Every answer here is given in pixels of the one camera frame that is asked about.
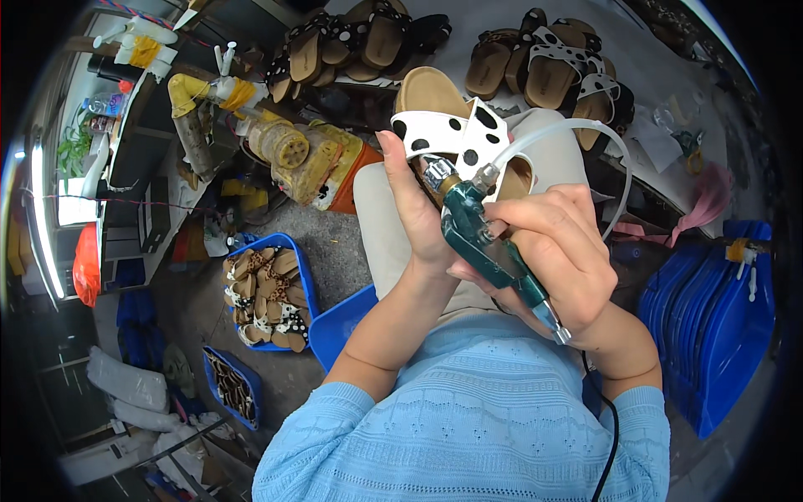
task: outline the white plastic bag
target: white plastic bag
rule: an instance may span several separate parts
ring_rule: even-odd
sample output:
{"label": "white plastic bag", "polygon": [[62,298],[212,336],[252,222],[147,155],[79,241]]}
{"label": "white plastic bag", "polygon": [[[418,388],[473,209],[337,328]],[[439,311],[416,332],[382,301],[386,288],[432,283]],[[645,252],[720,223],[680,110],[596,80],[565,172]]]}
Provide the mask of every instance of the white plastic bag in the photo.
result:
{"label": "white plastic bag", "polygon": [[103,350],[89,349],[87,377],[98,389],[145,410],[167,414],[165,375],[121,363]]}
{"label": "white plastic bag", "polygon": [[161,414],[156,411],[143,410],[120,399],[114,400],[113,408],[114,416],[119,420],[146,431],[173,432],[181,425],[181,420],[175,413]]}
{"label": "white plastic bag", "polygon": [[[181,441],[189,438],[198,431],[193,427],[187,425],[180,425],[174,432],[167,432],[159,435],[156,444],[153,445],[153,454],[158,455],[164,450],[179,444]],[[196,439],[190,444],[185,445],[174,451],[171,455],[176,459],[181,466],[195,478],[196,481],[201,483],[201,476],[203,475],[203,462],[206,458],[206,450],[203,447],[200,439]],[[181,475],[181,472],[176,467],[176,464],[166,455],[156,461],[159,469],[169,477],[179,488],[184,488],[186,491],[196,496],[197,493],[192,489],[190,483],[186,478]]]}

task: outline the fingernail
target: fingernail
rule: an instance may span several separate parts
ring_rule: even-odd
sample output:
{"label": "fingernail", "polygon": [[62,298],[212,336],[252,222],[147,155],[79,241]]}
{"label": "fingernail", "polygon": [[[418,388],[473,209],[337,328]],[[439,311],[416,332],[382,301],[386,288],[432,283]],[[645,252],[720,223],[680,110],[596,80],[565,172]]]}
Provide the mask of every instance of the fingernail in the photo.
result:
{"label": "fingernail", "polygon": [[387,143],[388,143],[387,134],[388,133],[386,131],[377,131],[376,132],[377,141],[379,141],[379,145],[382,147],[383,150],[387,148]]}

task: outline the fluorescent light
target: fluorescent light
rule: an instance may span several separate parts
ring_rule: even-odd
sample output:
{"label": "fluorescent light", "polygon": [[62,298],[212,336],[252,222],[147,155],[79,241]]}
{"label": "fluorescent light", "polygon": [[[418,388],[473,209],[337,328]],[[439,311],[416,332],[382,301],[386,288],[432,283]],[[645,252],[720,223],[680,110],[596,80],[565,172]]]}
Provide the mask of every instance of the fluorescent light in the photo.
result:
{"label": "fluorescent light", "polygon": [[50,235],[47,233],[47,221],[45,219],[45,199],[44,199],[44,161],[42,155],[42,145],[36,143],[31,151],[31,192],[34,195],[34,216],[36,217],[36,231],[39,233],[39,244],[42,246],[42,253],[45,256],[47,273],[51,277],[53,289],[59,299],[64,298],[64,289],[61,286],[59,273],[55,269],[53,259],[53,247],[50,242]]}

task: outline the woman's left hand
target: woman's left hand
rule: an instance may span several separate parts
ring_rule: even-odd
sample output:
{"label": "woman's left hand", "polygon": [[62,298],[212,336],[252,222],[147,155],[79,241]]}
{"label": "woman's left hand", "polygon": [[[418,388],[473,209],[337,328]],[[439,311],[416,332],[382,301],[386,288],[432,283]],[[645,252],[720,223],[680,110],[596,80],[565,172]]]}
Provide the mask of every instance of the woman's left hand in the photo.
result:
{"label": "woman's left hand", "polygon": [[402,140],[390,131],[378,132],[377,139],[385,154],[385,172],[396,199],[396,209],[413,248],[414,266],[427,275],[446,274],[459,257],[443,238],[438,209],[407,165]]}

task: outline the woman's right hand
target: woman's right hand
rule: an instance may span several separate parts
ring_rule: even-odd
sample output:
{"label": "woman's right hand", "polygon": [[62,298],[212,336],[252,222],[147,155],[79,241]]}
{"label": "woman's right hand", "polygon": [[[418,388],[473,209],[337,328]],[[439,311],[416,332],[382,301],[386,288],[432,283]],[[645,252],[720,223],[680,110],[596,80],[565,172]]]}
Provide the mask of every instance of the woman's right hand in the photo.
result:
{"label": "woman's right hand", "polygon": [[[581,341],[582,333],[609,304],[618,281],[597,230],[589,188],[551,186],[543,194],[486,204],[485,216],[515,229],[511,241],[546,288],[573,341]],[[464,262],[455,264],[450,273],[477,283],[539,334],[552,338],[512,288],[493,288]]]}

